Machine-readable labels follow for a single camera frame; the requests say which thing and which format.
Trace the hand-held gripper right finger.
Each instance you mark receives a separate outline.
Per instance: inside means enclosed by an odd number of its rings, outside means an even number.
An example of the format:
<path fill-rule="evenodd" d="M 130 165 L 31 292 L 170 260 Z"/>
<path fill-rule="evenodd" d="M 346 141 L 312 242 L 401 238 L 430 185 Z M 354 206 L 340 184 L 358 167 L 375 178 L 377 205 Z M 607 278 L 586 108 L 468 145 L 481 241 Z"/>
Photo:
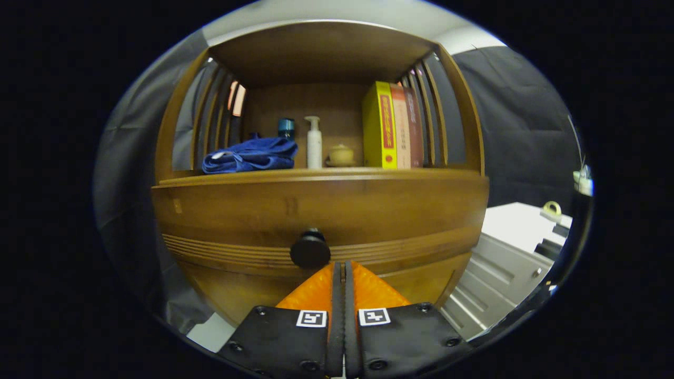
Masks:
<path fill-rule="evenodd" d="M 363 265 L 344 265 L 347 378 L 422 378 L 473 351 L 429 302 L 412 304 Z"/>

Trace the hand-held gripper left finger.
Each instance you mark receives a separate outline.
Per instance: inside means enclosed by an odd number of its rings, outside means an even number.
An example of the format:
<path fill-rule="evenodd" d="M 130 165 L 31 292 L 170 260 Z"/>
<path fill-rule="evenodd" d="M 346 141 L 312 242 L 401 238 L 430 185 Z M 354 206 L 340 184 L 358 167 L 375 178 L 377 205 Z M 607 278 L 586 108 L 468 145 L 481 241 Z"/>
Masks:
<path fill-rule="evenodd" d="M 253 307 L 217 355 L 257 378 L 339 377 L 344 316 L 341 265 L 335 262 L 277 306 Z"/>

